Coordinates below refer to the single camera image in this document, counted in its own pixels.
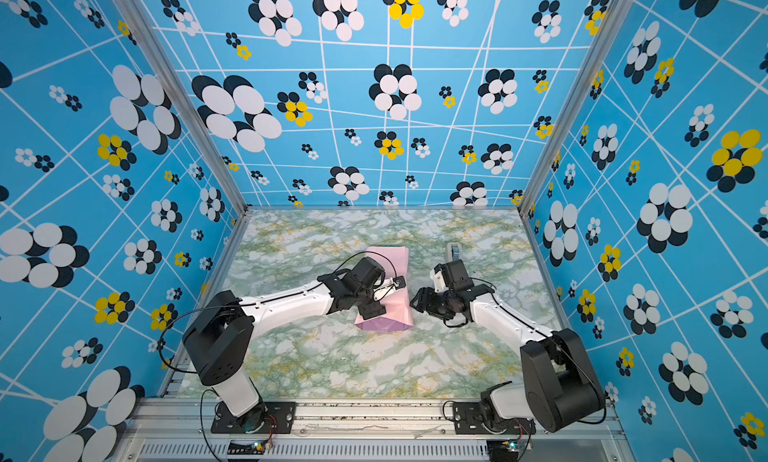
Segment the purple wrapping paper sheet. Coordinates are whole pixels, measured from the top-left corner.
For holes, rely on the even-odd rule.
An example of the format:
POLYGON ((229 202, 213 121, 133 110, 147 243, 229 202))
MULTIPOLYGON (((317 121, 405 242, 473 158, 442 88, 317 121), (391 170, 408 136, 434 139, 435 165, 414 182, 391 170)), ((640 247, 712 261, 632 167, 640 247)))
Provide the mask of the purple wrapping paper sheet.
POLYGON ((361 330, 376 332, 398 332, 411 329, 414 321, 409 305, 408 288, 388 289, 391 280, 397 276, 402 276, 405 282, 408 282, 409 249, 405 246, 369 246, 366 254, 385 269, 385 283, 376 290, 375 297, 384 306, 386 312, 368 320, 358 315, 355 325, 361 330))

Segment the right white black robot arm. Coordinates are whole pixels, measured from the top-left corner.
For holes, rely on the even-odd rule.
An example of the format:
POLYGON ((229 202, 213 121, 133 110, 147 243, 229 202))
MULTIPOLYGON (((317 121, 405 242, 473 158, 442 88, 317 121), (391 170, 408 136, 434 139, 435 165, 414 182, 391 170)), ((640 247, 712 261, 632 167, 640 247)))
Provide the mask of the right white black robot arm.
POLYGON ((497 384, 481 393, 480 423, 501 433, 532 419, 548 432, 588 416, 607 417, 607 402, 582 339, 571 329, 554 330, 514 310, 496 296, 493 284, 471 276, 461 260, 436 265, 430 286, 418 289, 410 306, 451 327, 476 324, 519 353, 522 382, 497 384))

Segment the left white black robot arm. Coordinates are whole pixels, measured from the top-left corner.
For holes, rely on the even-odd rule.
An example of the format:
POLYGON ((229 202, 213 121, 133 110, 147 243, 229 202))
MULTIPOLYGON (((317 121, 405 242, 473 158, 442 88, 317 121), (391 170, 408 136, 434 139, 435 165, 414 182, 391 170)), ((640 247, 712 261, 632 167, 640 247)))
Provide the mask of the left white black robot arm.
POLYGON ((200 383, 220 399, 220 433, 254 433, 275 419, 243 364, 251 340, 300 319, 355 308, 365 320, 386 313, 383 299, 405 287, 371 257, 314 282, 261 296, 215 295, 182 337, 200 383))

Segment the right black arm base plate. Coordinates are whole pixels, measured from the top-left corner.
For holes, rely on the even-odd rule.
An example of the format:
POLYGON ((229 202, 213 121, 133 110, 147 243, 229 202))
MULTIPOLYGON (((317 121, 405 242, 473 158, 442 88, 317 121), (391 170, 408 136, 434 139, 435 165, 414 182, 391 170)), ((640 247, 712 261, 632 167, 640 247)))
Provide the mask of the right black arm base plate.
POLYGON ((457 435, 528 436, 536 433, 535 422, 525 418, 503 419, 485 402, 451 402, 448 419, 457 435))

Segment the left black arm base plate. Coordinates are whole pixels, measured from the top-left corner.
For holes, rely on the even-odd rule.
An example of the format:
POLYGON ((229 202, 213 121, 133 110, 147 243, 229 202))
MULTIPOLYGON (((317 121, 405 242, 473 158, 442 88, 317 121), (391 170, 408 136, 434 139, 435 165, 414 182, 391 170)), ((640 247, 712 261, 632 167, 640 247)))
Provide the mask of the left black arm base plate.
POLYGON ((211 425, 213 434, 290 434, 297 403, 261 401, 241 416, 219 402, 211 425))

